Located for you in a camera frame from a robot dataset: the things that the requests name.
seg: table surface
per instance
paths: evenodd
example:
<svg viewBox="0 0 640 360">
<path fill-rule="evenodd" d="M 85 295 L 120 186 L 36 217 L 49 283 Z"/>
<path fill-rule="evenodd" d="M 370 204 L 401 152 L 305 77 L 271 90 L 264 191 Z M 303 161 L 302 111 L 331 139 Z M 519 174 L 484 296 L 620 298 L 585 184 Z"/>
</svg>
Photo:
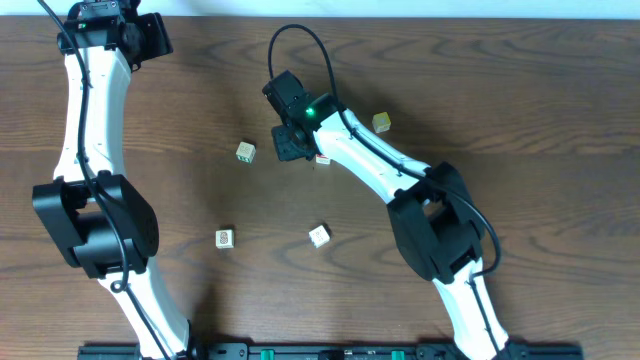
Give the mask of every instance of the table surface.
<svg viewBox="0 0 640 360">
<path fill-rule="evenodd" d="M 280 163 L 261 94 L 272 33 L 317 31 L 343 101 L 381 138 L 448 161 L 502 238 L 487 279 L 512 336 L 640 357 L 640 23 L 560 20 L 167 18 L 170 56 L 133 75 L 128 177 L 160 224 L 159 266 L 205 341 L 451 338 L 433 285 L 399 255 L 384 204 L 338 164 Z M 0 358 L 70 359 L 136 342 L 116 302 L 66 265 L 31 205 L 64 138 L 67 81 L 45 17 L 0 18 Z M 274 50 L 321 94 L 321 54 L 291 31 Z M 257 143 L 253 164 L 235 158 Z M 307 232 L 333 232 L 320 249 Z M 215 248 L 221 226 L 236 248 Z M 490 241 L 483 241 L 487 260 Z"/>
</svg>

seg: wire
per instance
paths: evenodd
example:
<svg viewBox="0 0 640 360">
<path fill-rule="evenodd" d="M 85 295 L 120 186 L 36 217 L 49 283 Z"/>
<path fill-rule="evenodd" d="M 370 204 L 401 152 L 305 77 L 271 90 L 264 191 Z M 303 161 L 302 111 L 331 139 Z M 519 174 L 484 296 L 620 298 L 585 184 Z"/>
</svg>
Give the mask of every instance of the wire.
<svg viewBox="0 0 640 360">
<path fill-rule="evenodd" d="M 482 224 L 487 229 L 487 232 L 489 233 L 489 236 L 491 237 L 491 242 L 493 244 L 493 247 L 495 248 L 495 258 L 494 258 L 493 264 L 491 264 L 491 266 L 489 266 L 486 269 L 483 269 L 481 271 L 478 271 L 476 273 L 471 274 L 469 276 L 469 280 L 467 281 L 467 283 L 469 284 L 469 286 L 471 286 L 471 289 L 473 290 L 474 297 L 476 299 L 476 302 L 478 303 L 478 307 L 480 308 L 480 313 L 482 314 L 482 319 L 484 320 L 486 330 L 489 333 L 489 338 L 490 338 L 491 343 L 492 343 L 492 345 L 494 347 L 494 350 L 496 351 L 496 355 L 499 355 L 500 354 L 500 349 L 498 348 L 496 339 L 495 339 L 495 337 L 493 335 L 493 332 L 491 331 L 491 325 L 489 324 L 489 320 L 487 318 L 487 314 L 485 312 L 485 309 L 484 309 L 484 306 L 482 304 L 482 301 L 480 300 L 480 295 L 478 294 L 478 290 L 476 289 L 476 283 L 475 283 L 475 280 L 474 280 L 476 277 L 489 275 L 489 274 L 495 272 L 498 269 L 498 266 L 500 266 L 500 261 L 501 261 L 501 258 L 502 258 L 502 250 L 501 250 L 501 247 L 500 247 L 500 239 L 498 238 L 498 235 L 496 234 L 493 226 L 491 226 L 491 223 L 489 222 L 489 220 L 487 220 L 487 218 L 480 212 L 480 210 L 478 210 L 478 208 L 476 208 L 470 201 L 465 199 L 462 195 L 460 195 L 456 191 L 448 188 L 447 186 L 444 186 L 444 185 L 438 183 L 437 181 L 435 181 L 433 179 L 430 179 L 430 178 L 425 177 L 425 176 L 423 176 L 421 174 L 417 174 L 417 173 L 414 173 L 411 170 L 406 169 L 404 167 L 404 165 L 402 165 L 401 163 L 396 163 L 395 161 L 393 161 L 393 159 L 391 159 L 389 156 L 387 156 L 387 154 L 383 153 L 382 151 L 380 151 L 380 149 L 376 148 L 375 146 L 370 144 L 368 141 L 364 140 L 363 137 L 358 133 L 357 129 L 353 128 L 349 124 L 349 121 L 346 119 L 346 117 L 344 116 L 344 113 L 343 113 L 344 106 L 342 105 L 342 103 L 340 102 L 340 98 L 338 97 L 338 90 L 337 90 L 337 87 L 336 87 L 335 77 L 333 76 L 333 69 L 331 68 L 331 60 L 329 59 L 329 54 L 327 53 L 327 49 L 322 44 L 322 41 L 320 40 L 320 38 L 313 31 L 311 31 L 311 29 L 307 28 L 306 26 L 299 25 L 299 24 L 289 24 L 289 25 L 285 25 L 285 26 L 281 27 L 280 29 L 278 29 L 273 34 L 273 36 L 271 37 L 271 41 L 269 42 L 269 50 L 268 50 L 268 53 L 267 53 L 267 66 L 269 68 L 269 77 L 271 79 L 273 79 L 273 68 L 272 68 L 272 64 L 271 64 L 271 54 L 273 52 L 273 44 L 275 43 L 276 38 L 278 37 L 278 35 L 280 35 L 280 33 L 282 33 L 283 31 L 285 31 L 287 29 L 300 29 L 300 30 L 306 32 L 307 34 L 309 34 L 316 41 L 316 43 L 320 47 L 320 50 L 322 51 L 322 56 L 324 57 L 324 61 L 325 61 L 326 66 L 327 66 L 327 72 L 329 73 L 329 83 L 331 85 L 331 93 L 333 95 L 334 100 L 336 101 L 336 105 L 337 105 L 337 108 L 338 108 L 338 114 L 340 115 L 340 119 L 342 120 L 342 123 L 347 128 L 347 130 L 349 131 L 350 135 L 352 137 L 356 138 L 358 141 L 360 141 L 368 150 L 370 150 L 371 152 L 373 152 L 374 154 L 376 154 L 377 156 L 382 158 L 384 161 L 389 163 L 391 166 L 393 166 L 396 170 L 398 170 L 398 172 L 400 174 L 405 174 L 407 176 L 410 176 L 410 177 L 418 179 L 418 180 L 425 180 L 425 181 L 429 182 L 429 185 L 432 188 L 434 188 L 435 190 L 440 191 L 442 193 L 445 193 L 446 195 L 449 195 L 449 196 L 455 198 L 456 200 L 460 201 L 461 203 L 463 203 L 465 206 L 467 206 L 480 219 L 480 222 L 482 222 Z"/>
<path fill-rule="evenodd" d="M 91 84 L 89 84 L 89 76 L 88 76 L 88 73 L 87 73 L 86 66 L 84 64 L 84 61 L 82 60 L 82 56 L 80 55 L 80 50 L 78 50 L 78 47 L 76 46 L 75 41 L 73 41 L 71 39 L 71 36 L 67 32 L 67 29 L 64 28 L 64 25 L 62 24 L 62 22 L 60 21 L 58 16 L 56 16 L 56 14 L 53 12 L 53 10 L 51 10 L 49 5 L 47 5 L 47 3 L 44 0 L 37 0 L 37 1 L 42 6 L 42 8 L 44 8 L 44 10 L 47 12 L 47 14 L 49 14 L 49 16 L 51 17 L 53 22 L 60 29 L 60 32 L 62 33 L 62 36 L 64 36 L 65 40 L 69 43 L 69 45 L 73 49 L 73 52 L 74 52 L 76 58 L 78 59 L 78 65 L 80 66 L 80 72 L 82 73 L 82 79 L 81 79 L 81 81 L 82 81 L 82 102 L 80 104 L 80 121 L 78 122 L 78 153 L 76 154 L 76 160 L 78 161 L 78 164 L 80 165 L 80 170 L 82 172 L 82 176 L 84 178 L 85 185 L 89 189 L 89 192 L 90 192 L 91 196 L 94 198 L 96 204 L 98 204 L 98 207 L 102 211 L 105 219 L 107 220 L 107 223 L 109 224 L 109 226 L 113 230 L 113 234 L 114 234 L 114 236 L 115 236 L 115 238 L 116 238 L 116 240 L 118 242 L 118 246 L 120 248 L 120 257 L 121 257 L 121 260 L 122 260 L 122 279 L 121 280 L 116 280 L 116 281 L 111 283 L 111 285 L 110 285 L 111 291 L 116 293 L 116 294 L 117 293 L 121 293 L 123 291 L 126 291 L 127 295 L 129 296 L 129 299 L 133 303 L 133 307 L 135 308 L 136 312 L 138 313 L 138 316 L 140 316 L 140 319 L 144 323 L 145 327 L 147 328 L 147 330 L 149 330 L 149 333 L 151 334 L 151 337 L 153 337 L 153 340 L 155 341 L 156 345 L 160 349 L 160 352 L 162 352 L 162 355 L 164 356 L 164 358 L 166 360 L 170 360 L 171 358 L 169 357 L 167 352 L 164 350 L 164 347 L 160 343 L 160 339 L 158 339 L 157 334 L 155 333 L 155 331 L 151 327 L 149 319 L 147 319 L 146 315 L 142 312 L 142 309 L 140 308 L 140 303 L 138 302 L 138 299 L 136 298 L 135 294 L 133 293 L 133 290 L 129 287 L 129 259 L 127 258 L 126 245 L 124 243 L 124 240 L 120 236 L 120 233 L 119 233 L 118 228 L 116 226 L 116 223 L 115 223 L 115 221 L 113 219 L 113 216 L 109 212 L 109 209 L 107 208 L 106 204 L 104 203 L 104 200 L 102 200 L 102 197 L 100 196 L 99 190 L 98 190 L 96 184 L 94 184 L 93 180 L 89 176 L 89 171 L 87 170 L 87 163 L 86 163 L 87 156 L 86 156 L 86 152 L 85 152 L 85 148 L 84 148 L 84 136 L 85 136 L 85 130 L 86 130 L 86 126 L 87 126 L 87 105 L 88 105 L 88 101 L 89 101 L 89 87 L 91 86 Z"/>
<path fill-rule="evenodd" d="M 133 293 L 133 290 L 131 290 L 130 287 L 127 287 L 127 289 L 125 291 L 127 292 L 127 295 L 129 296 L 129 300 L 131 300 L 131 303 L 133 303 L 133 307 L 134 307 L 134 309 L 136 309 L 136 313 L 138 313 L 138 316 L 140 316 L 140 319 L 142 319 L 142 322 L 144 323 L 144 326 L 147 328 L 147 330 L 149 330 L 149 334 L 151 334 L 151 337 L 153 338 L 153 341 L 155 341 L 156 345 L 158 345 L 158 349 L 160 349 L 160 352 L 162 353 L 162 356 L 166 360 L 171 359 L 171 357 L 169 357 L 169 354 L 167 354 L 167 352 L 164 350 L 164 347 L 162 347 L 162 345 L 160 345 L 160 339 L 158 339 L 158 335 L 156 334 L 156 332 L 151 327 L 151 323 L 147 320 L 147 315 L 142 311 L 142 308 L 140 307 L 140 303 L 138 302 L 138 299 L 136 298 L 136 295 Z"/>
</svg>

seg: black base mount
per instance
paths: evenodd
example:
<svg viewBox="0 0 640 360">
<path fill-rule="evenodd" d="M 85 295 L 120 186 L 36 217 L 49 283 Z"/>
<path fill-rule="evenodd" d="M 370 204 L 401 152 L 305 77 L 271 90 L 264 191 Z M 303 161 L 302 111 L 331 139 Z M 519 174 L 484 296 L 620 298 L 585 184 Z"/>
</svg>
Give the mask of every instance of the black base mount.
<svg viewBox="0 0 640 360">
<path fill-rule="evenodd" d="M 530 346 L 509 343 L 501 359 L 582 360 L 579 346 Z M 135 346 L 83 346 L 78 360 L 141 360 Z M 467 359 L 452 343 L 423 343 L 416 346 L 282 346 L 218 343 L 208 347 L 205 359 L 192 360 L 462 360 Z"/>
</svg>

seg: black bracket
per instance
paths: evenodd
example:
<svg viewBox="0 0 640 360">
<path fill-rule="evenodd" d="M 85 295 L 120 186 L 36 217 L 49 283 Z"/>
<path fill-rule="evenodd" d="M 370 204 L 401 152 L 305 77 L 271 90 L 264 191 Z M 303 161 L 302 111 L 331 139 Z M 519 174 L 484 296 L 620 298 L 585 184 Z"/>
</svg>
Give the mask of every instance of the black bracket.
<svg viewBox="0 0 640 360">
<path fill-rule="evenodd" d="M 288 70 L 269 81 L 262 93 L 282 120 L 271 130 L 278 159 L 312 160 L 318 154 L 313 132 L 338 110 L 335 99 L 329 94 L 314 99 Z"/>
<path fill-rule="evenodd" d="M 92 181 L 125 241 L 131 269 L 144 273 L 147 259 L 159 245 L 151 205 L 122 175 L 101 171 Z M 33 207 L 67 264 L 82 266 L 89 278 L 104 278 L 110 271 L 121 270 L 120 247 L 102 212 L 78 212 L 89 198 L 84 181 L 58 179 L 33 187 Z"/>
<path fill-rule="evenodd" d="M 426 178 L 441 184 L 471 202 L 462 176 L 444 162 L 427 169 Z M 441 208 L 427 216 L 426 200 L 440 202 Z M 399 190 L 387 204 L 391 227 L 400 254 L 423 279 L 438 279 L 445 284 L 471 260 L 482 256 L 480 240 L 484 226 L 462 202 L 435 190 L 431 182 L 418 181 L 408 190 Z"/>
<path fill-rule="evenodd" d="M 85 0 L 69 10 L 64 27 L 78 48 L 104 46 L 119 48 L 129 67 L 173 52 L 171 41 L 158 13 L 138 15 L 140 0 Z M 62 54 L 73 49 L 62 33 L 58 34 Z"/>
</svg>

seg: green connector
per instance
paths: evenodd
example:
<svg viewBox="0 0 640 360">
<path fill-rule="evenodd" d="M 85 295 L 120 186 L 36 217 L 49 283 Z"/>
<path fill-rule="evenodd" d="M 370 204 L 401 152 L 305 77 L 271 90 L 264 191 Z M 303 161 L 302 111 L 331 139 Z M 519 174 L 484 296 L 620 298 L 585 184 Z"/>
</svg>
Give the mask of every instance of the green connector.
<svg viewBox="0 0 640 360">
<path fill-rule="evenodd" d="M 260 360 L 274 360 L 276 353 L 273 350 L 262 350 L 260 352 Z"/>
<path fill-rule="evenodd" d="M 400 350 L 392 351 L 391 360 L 404 360 L 404 351 L 400 351 Z"/>
</svg>

